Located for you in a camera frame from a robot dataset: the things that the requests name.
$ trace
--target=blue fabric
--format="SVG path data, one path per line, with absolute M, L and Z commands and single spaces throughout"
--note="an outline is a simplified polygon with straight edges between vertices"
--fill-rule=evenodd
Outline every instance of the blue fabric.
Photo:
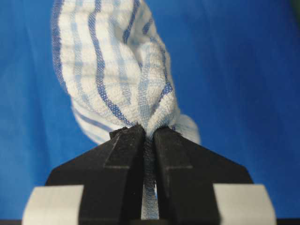
M 51 0 L 0 7 L 0 218 L 95 144 L 54 74 Z M 300 217 L 300 31 L 288 1 L 149 0 L 176 96 L 202 144 L 245 165 L 277 217 Z

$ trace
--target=black plastic part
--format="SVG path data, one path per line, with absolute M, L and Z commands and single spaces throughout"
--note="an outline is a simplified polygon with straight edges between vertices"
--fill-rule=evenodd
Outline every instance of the black plastic part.
M 161 218 L 172 224 L 220 223 L 213 183 L 253 183 L 245 167 L 168 127 L 154 133 Z
M 80 225 L 120 224 L 141 216 L 144 130 L 113 139 L 55 168 L 46 186 L 83 184 Z
M 21 220 L 0 220 L 0 225 L 21 225 Z M 277 225 L 299 225 L 299 218 L 277 219 Z M 133 220 L 129 225 L 170 225 L 167 220 Z

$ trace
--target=white tape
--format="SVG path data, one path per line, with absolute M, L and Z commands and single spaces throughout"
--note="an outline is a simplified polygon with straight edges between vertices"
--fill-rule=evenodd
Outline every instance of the white tape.
M 264 185 L 214 184 L 221 225 L 276 225 Z
M 78 225 L 83 185 L 35 187 L 22 225 Z

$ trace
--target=towel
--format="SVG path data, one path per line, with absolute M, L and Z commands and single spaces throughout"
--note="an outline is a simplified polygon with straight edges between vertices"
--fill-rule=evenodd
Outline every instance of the towel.
M 143 0 L 56 0 L 52 10 L 56 75 L 74 116 L 94 142 L 141 124 L 146 132 L 142 218 L 156 219 L 153 133 L 169 126 L 200 143 L 197 125 L 180 113 L 170 55 Z

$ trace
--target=cloth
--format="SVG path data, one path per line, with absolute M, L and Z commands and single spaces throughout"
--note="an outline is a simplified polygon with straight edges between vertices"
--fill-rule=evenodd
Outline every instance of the cloth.
M 83 132 L 101 144 L 108 132 L 141 124 L 146 132 L 142 218 L 158 218 L 152 137 L 169 126 L 196 143 L 196 124 L 180 115 L 170 55 L 143 0 L 57 0 L 53 62 Z
M 290 1 L 146 0 L 172 63 L 180 111 L 204 147 L 299 217 L 300 30 Z M 0 7 L 0 218 L 21 219 L 50 171 L 94 148 L 53 71 L 53 0 Z

